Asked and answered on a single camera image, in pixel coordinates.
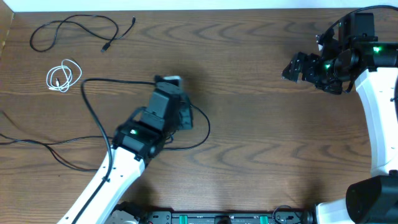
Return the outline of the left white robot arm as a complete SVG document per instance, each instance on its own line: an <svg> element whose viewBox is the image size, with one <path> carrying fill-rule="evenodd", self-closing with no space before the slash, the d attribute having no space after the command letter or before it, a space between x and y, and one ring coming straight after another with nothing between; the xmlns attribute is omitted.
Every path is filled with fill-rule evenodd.
<svg viewBox="0 0 398 224"><path fill-rule="evenodd" d="M110 151L60 223L105 223L125 191L143 173L174 132L192 128L185 93L153 92L149 105L118 126Z"/></svg>

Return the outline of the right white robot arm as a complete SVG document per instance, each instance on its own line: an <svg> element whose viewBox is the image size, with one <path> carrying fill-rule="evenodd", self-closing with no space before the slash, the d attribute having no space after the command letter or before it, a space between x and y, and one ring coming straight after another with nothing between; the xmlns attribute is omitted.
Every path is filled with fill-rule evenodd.
<svg viewBox="0 0 398 224"><path fill-rule="evenodd" d="M304 223L397 223L397 44L357 42L331 58L299 52L284 79L340 95L343 83L362 102L371 143L371 178L304 213Z"/></svg>

